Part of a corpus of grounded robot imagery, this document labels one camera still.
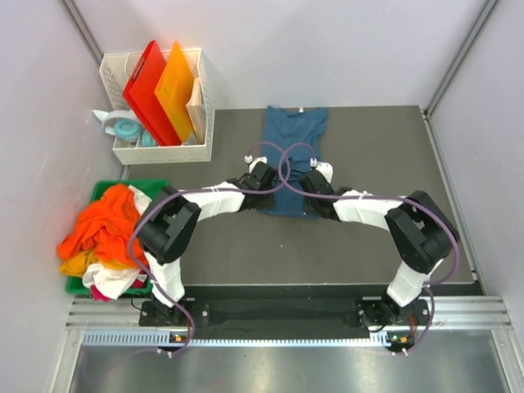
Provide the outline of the blue t-shirt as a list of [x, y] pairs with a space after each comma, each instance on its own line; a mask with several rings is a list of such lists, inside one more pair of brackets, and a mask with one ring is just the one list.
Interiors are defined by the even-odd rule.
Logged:
[[283, 175], [290, 163], [288, 183], [296, 189], [300, 188], [299, 178], [310, 170], [310, 158], [321, 158], [320, 140], [328, 115], [326, 108], [299, 112], [269, 106], [265, 111], [260, 154], [275, 169], [282, 163]]

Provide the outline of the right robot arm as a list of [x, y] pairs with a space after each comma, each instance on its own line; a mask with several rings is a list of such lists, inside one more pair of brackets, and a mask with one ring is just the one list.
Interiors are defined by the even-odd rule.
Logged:
[[316, 169], [299, 183], [307, 215], [369, 225], [392, 236], [401, 263], [382, 297], [382, 314], [390, 323], [402, 323], [411, 315], [412, 303], [449, 254], [459, 262], [459, 233], [426, 192], [374, 196], [351, 188], [336, 190]]

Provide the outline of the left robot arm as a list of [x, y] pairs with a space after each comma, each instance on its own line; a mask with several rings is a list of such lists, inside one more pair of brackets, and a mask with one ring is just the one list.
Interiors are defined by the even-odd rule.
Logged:
[[181, 257], [196, 225], [222, 214], [273, 207], [276, 174], [263, 158], [250, 164], [240, 178], [214, 186], [179, 191], [167, 185], [141, 213], [136, 238], [147, 259], [156, 312], [166, 323], [174, 325], [185, 317]]

